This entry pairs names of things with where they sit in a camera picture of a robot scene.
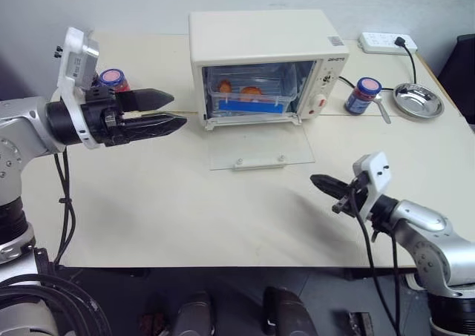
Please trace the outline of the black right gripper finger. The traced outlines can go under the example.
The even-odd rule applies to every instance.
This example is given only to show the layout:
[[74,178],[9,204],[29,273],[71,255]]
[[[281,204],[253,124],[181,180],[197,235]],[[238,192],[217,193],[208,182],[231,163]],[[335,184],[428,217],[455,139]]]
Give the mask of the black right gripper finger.
[[322,192],[348,192],[350,185],[326,174],[310,176],[312,184]]
[[339,182],[314,182],[313,185],[326,195],[329,195],[341,203],[348,201],[350,197],[348,184]]

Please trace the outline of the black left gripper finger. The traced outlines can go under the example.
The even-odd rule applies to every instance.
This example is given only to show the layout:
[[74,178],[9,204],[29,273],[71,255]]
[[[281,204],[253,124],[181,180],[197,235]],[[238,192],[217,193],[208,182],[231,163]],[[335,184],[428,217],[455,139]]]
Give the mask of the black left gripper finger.
[[161,90],[146,88],[115,93],[122,111],[154,111],[174,101],[174,97]]
[[168,136],[182,128],[187,123],[184,116],[172,113],[156,113],[124,119],[120,123],[120,133],[124,142],[134,142]]

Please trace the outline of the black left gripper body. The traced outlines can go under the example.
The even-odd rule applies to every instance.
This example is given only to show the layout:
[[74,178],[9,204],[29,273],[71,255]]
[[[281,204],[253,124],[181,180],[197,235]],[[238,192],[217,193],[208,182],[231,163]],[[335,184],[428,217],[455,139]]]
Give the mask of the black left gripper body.
[[112,88],[97,87],[87,91],[81,109],[96,142],[106,147],[130,142],[124,130],[124,111]]

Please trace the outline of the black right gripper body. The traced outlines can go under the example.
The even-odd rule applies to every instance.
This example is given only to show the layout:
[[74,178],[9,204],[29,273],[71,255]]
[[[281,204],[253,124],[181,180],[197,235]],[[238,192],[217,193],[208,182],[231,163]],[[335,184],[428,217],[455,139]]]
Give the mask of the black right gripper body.
[[[345,213],[351,217],[356,217],[356,213],[354,212],[350,202],[350,191],[352,190],[352,187],[338,179],[335,179],[333,184],[335,185],[337,202],[332,206],[332,211],[336,214]],[[367,195],[368,190],[366,187],[356,188],[354,200],[358,211],[361,210],[363,204],[366,202]]]

